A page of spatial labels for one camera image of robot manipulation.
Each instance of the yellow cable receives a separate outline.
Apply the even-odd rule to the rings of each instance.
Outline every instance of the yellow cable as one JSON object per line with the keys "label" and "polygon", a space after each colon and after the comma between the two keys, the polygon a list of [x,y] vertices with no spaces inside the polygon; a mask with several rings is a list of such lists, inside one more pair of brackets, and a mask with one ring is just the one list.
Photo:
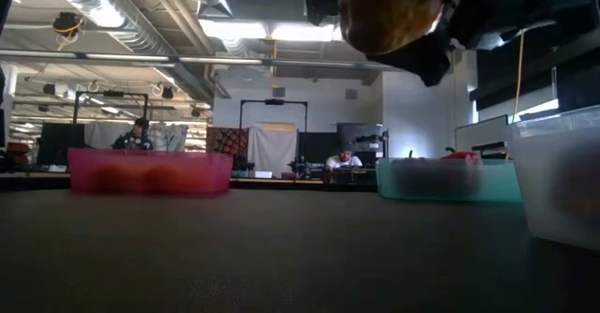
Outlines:
{"label": "yellow cable", "polygon": [[[273,50],[273,58],[277,59],[278,57],[278,43],[275,41],[274,50]],[[278,87],[278,68],[273,66],[273,84],[271,84],[271,88],[275,89]]]}
{"label": "yellow cable", "polygon": [[[513,123],[517,117],[518,96],[521,93],[521,79],[523,74],[523,45],[525,44],[525,31],[521,33],[520,45],[518,47],[518,74],[517,74],[517,95],[515,96],[515,109],[513,110]],[[510,153],[506,150],[506,161],[508,161]]]}

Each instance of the red ball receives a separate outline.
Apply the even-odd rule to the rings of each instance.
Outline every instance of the red ball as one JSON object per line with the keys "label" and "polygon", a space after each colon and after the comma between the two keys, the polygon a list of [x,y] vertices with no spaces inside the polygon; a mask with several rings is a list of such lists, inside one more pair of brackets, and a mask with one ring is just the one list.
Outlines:
{"label": "red ball", "polygon": [[176,166],[157,165],[143,173],[142,184],[149,193],[186,193],[187,177]]}
{"label": "red ball", "polygon": [[134,183],[135,173],[123,163],[106,163],[92,173],[94,190],[100,192],[123,192]]}

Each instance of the box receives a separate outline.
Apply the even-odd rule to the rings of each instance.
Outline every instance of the box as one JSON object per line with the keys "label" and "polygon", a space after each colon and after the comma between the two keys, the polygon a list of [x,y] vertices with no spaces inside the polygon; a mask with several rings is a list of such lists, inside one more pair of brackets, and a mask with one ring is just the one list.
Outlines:
{"label": "box", "polygon": [[69,149],[78,193],[202,195],[229,189],[233,160],[221,154]]}
{"label": "box", "polygon": [[515,167],[504,160],[384,158],[377,184],[390,199],[521,202]]}
{"label": "box", "polygon": [[513,124],[509,145],[531,233],[600,250],[600,108]]}

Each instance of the curtain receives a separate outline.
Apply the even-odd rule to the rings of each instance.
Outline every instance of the curtain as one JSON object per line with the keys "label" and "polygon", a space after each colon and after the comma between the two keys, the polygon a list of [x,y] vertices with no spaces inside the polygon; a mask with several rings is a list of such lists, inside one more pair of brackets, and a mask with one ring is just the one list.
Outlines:
{"label": "curtain", "polygon": [[95,122],[85,125],[85,145],[95,149],[112,149],[119,136],[131,130],[132,125]]}
{"label": "curtain", "polygon": [[252,127],[249,131],[248,162],[256,164],[255,171],[271,171],[274,177],[290,172],[288,166],[296,155],[295,131],[269,131]]}
{"label": "curtain", "polygon": [[206,152],[248,157],[248,129],[209,127],[206,130]]}

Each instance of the dark table surface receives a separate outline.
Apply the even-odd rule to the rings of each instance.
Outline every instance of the dark table surface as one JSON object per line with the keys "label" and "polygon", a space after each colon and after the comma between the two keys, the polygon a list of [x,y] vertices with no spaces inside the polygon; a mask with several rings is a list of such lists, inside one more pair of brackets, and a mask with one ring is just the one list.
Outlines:
{"label": "dark table surface", "polygon": [[521,204],[0,194],[2,312],[600,311],[600,255]]}

